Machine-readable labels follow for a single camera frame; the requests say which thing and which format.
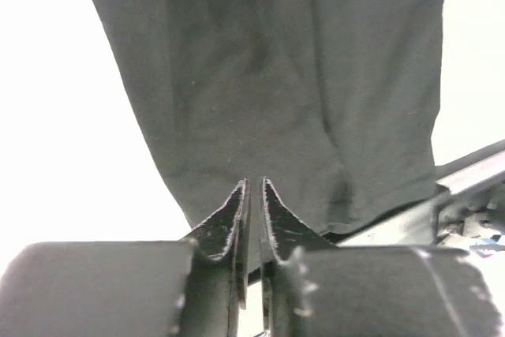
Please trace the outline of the black t shirt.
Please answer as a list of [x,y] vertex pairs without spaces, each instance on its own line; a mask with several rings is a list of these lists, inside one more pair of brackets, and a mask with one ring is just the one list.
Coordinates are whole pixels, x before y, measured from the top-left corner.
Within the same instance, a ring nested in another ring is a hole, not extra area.
[[444,0],[92,0],[189,224],[269,178],[348,234],[430,197]]

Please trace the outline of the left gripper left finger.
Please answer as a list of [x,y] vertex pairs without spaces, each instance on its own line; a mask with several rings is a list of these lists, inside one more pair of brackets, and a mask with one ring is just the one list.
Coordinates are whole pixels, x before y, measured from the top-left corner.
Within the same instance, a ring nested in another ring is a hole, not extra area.
[[183,239],[41,242],[1,279],[9,337],[234,336],[245,307],[250,184]]

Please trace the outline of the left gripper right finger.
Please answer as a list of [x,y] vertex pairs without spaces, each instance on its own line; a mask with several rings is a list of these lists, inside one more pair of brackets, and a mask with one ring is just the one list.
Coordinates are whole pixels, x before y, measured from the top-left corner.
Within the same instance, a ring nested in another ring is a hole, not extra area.
[[501,336],[503,302],[468,251],[338,247],[261,195],[263,322],[270,336]]

